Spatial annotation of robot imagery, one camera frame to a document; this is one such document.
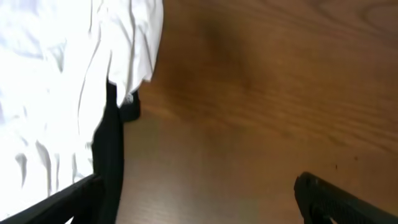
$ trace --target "black plastic object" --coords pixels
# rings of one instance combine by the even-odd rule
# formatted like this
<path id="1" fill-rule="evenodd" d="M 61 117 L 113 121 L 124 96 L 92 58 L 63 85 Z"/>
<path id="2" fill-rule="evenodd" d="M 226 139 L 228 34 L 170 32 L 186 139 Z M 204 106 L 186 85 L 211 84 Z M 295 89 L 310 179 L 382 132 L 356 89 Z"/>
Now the black plastic object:
<path id="1" fill-rule="evenodd" d="M 93 174 L 1 223 L 61 224 L 74 217 L 73 223 L 94 224 L 103 195 L 103 181 Z"/>
<path id="2" fill-rule="evenodd" d="M 294 185 L 304 224 L 392 224 L 398 218 L 304 172 Z"/>

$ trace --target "white fabric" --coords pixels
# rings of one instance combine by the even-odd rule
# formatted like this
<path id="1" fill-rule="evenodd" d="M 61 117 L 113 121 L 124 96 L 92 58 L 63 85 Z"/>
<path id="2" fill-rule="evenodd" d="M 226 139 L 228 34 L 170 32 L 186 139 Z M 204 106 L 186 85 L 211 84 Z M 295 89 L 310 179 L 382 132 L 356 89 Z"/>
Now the white fabric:
<path id="1" fill-rule="evenodd" d="M 150 80 L 162 0 L 0 1 L 0 220 L 92 173 L 106 104 Z"/>

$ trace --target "black grip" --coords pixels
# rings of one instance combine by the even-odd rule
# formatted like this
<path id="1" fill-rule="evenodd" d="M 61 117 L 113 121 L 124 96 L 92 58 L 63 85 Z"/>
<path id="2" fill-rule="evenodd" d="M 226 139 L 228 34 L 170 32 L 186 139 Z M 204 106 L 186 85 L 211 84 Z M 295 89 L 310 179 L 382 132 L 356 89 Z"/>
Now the black grip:
<path id="1" fill-rule="evenodd" d="M 398 218 L 304 172 L 294 185 L 305 224 L 392 224 Z"/>

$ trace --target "white cloth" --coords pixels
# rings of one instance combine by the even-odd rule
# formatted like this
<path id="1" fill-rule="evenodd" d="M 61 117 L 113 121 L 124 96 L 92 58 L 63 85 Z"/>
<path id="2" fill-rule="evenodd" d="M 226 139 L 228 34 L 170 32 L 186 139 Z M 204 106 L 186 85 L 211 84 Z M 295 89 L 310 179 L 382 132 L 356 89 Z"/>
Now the white cloth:
<path id="1" fill-rule="evenodd" d="M 0 1 L 0 220 L 92 173 L 106 104 L 150 80 L 162 0 Z"/>

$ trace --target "wooden table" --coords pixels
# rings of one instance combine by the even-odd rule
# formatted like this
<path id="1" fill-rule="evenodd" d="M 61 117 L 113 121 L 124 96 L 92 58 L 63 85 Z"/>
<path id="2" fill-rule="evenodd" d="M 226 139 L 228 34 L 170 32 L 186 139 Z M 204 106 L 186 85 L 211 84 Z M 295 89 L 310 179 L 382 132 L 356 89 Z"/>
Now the wooden table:
<path id="1" fill-rule="evenodd" d="M 119 223 L 303 223 L 310 171 L 398 215 L 398 2 L 167 0 Z"/>

